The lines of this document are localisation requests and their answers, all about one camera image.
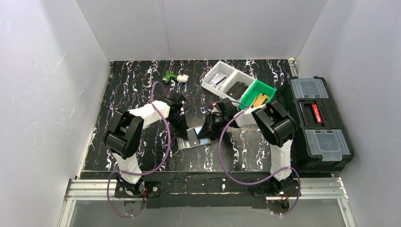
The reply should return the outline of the credit card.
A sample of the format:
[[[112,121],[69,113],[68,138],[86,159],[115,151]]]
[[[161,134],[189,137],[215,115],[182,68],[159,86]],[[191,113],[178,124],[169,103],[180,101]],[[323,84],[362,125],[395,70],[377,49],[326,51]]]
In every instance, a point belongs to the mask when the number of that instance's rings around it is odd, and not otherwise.
[[[188,130],[187,132],[188,132],[189,147],[193,148],[193,147],[198,146],[200,144],[200,140],[197,139],[196,130],[193,128],[193,129]]]

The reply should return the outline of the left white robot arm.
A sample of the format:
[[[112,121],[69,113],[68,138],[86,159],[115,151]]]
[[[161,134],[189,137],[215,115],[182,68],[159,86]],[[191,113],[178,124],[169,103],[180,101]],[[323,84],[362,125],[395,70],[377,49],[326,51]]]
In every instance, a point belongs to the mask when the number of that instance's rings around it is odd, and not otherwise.
[[[142,171],[136,157],[144,127],[166,119],[168,132],[178,138],[188,140],[188,125],[184,113],[187,99],[183,94],[172,92],[161,101],[128,111],[115,111],[105,133],[104,144],[116,158],[122,179],[136,184]]]

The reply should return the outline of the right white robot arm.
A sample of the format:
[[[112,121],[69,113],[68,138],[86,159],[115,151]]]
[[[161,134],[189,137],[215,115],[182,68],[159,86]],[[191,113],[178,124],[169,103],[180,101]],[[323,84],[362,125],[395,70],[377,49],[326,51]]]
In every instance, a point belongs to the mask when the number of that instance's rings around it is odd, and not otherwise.
[[[271,178],[275,184],[288,184],[293,168],[290,163],[291,145],[298,129],[294,118],[277,100],[258,107],[248,107],[239,101],[224,98],[211,104],[205,122],[197,133],[198,139],[218,139],[222,143],[228,127],[257,126],[270,146],[270,175],[249,186]]]

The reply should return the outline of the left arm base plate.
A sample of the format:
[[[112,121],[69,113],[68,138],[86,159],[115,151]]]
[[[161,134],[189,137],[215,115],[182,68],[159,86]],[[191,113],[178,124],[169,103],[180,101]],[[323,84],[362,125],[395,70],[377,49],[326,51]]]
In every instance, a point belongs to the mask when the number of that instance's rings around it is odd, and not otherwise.
[[[117,181],[114,190],[116,198],[158,198],[160,197],[161,183],[157,181],[140,181],[136,184]]]

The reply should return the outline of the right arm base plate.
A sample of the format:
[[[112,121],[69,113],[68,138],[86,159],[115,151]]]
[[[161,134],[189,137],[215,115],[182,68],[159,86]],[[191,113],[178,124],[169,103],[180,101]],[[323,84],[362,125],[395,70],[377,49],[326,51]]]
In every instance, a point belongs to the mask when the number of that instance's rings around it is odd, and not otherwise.
[[[296,197],[299,189],[298,180],[293,178],[286,178],[278,181],[275,178],[251,186],[249,192],[255,197],[279,197],[286,199],[287,197]]]

